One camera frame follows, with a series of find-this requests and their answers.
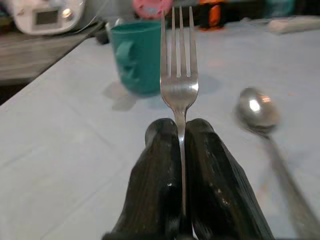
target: white object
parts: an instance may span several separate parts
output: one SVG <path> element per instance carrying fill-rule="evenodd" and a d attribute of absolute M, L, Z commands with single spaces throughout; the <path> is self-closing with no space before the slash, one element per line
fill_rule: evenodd
<path fill-rule="evenodd" d="M 274 237 L 294 239 L 270 159 L 232 110 L 243 88 L 270 93 L 282 119 L 274 139 L 320 217 L 320 32 L 275 38 L 239 25 L 196 33 L 199 96 L 188 120 L 212 124 Z M 148 125 L 173 117 L 160 96 L 137 98 L 117 82 L 112 46 L 92 38 L 0 106 L 0 239 L 99 240 L 112 230 Z"/>
<path fill-rule="evenodd" d="M 274 19 L 268 29 L 277 34 L 303 32 L 320 29 L 320 17 L 318 16 L 296 16 L 285 19 Z"/>
<path fill-rule="evenodd" d="M 6 0 L 20 31 L 53 35 L 79 29 L 95 16 L 90 0 Z"/>

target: mug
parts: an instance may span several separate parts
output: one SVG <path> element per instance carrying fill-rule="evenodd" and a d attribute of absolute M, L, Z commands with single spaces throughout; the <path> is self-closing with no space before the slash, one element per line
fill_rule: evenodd
<path fill-rule="evenodd" d="M 111 44 L 122 84 L 131 92 L 160 92 L 161 23 L 141 21 L 111 29 Z"/>

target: kitchen appliance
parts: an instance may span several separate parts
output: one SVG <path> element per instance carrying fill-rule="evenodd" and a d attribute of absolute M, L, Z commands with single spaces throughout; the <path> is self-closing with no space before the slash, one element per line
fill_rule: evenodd
<path fill-rule="evenodd" d="M 90 2 L 92 1 L 5 0 L 18 29 L 29 35 L 62 34 L 85 27 L 96 15 Z"/>

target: metal spoon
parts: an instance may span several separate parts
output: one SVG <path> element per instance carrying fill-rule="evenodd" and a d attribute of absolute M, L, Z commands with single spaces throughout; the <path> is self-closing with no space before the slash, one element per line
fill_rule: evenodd
<path fill-rule="evenodd" d="M 320 223 L 270 136 L 271 131 L 280 121 L 280 115 L 270 97 L 255 88 L 244 89 L 236 106 L 236 115 L 246 129 L 260 136 L 266 144 L 272 159 L 272 167 L 286 197 L 289 214 L 299 237 L 310 240 L 320 239 Z"/>

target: table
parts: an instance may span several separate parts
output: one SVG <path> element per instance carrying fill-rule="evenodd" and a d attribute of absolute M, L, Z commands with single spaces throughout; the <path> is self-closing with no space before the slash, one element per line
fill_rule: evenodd
<path fill-rule="evenodd" d="M 187 118 L 212 124 L 277 238 L 296 237 L 286 203 L 262 143 L 238 128 L 233 108 L 248 86 L 274 99 L 274 139 L 320 217 L 319 37 L 241 23 L 196 35 L 199 97 Z M 122 210 L 145 130 L 164 117 L 173 114 L 160 96 L 122 88 L 110 45 L 83 42 L 0 107 L 0 239 L 100 239 Z"/>

